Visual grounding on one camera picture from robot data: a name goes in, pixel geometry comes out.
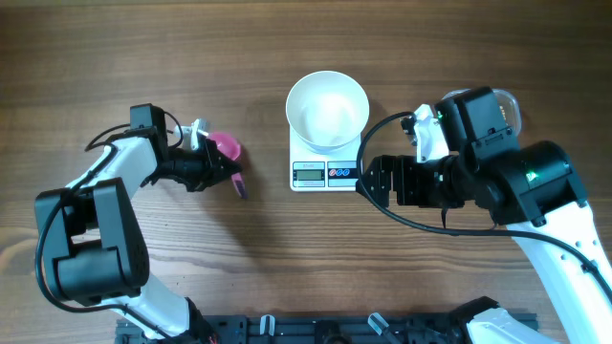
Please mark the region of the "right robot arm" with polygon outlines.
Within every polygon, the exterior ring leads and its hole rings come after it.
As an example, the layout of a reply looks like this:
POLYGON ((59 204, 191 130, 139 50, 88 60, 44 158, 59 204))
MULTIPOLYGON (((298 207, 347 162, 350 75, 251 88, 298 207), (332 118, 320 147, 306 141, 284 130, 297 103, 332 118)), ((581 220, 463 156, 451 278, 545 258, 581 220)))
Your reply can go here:
POLYGON ((379 156, 357 170, 356 188, 380 212, 401 205, 447 211, 474 202, 487 210, 490 237, 510 237, 534 267, 573 343, 611 339, 611 265, 587 192, 557 144, 521 147, 493 89, 446 97, 397 120, 423 157, 379 156))

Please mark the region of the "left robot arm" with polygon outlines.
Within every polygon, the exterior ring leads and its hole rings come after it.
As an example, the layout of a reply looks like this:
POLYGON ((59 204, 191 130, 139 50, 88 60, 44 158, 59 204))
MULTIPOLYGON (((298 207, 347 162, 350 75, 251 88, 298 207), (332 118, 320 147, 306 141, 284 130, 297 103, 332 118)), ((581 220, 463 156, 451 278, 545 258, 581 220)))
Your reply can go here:
POLYGON ((94 137, 88 150, 103 154, 79 178, 44 191, 34 201, 39 231, 34 274, 43 296, 71 313, 112 310, 152 341, 215 343, 218 333, 194 303, 150 271, 131 200, 139 188, 171 180, 201 192, 241 172, 198 122, 178 125, 151 103, 130 109, 126 124, 94 137))

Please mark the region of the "pink plastic measuring scoop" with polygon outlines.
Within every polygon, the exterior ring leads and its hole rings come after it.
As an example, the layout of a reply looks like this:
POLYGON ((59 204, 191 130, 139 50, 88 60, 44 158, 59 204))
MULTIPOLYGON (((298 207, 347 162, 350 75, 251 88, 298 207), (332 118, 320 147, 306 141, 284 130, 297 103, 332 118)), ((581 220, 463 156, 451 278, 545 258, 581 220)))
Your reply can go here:
MULTIPOLYGON (((218 150, 233 161, 239 161, 242 154, 242 146, 236 138, 226 132, 212 132, 208 138, 216 142, 218 150)), ((241 173, 231 176, 235 191, 241 199, 247 199, 248 193, 241 173)))

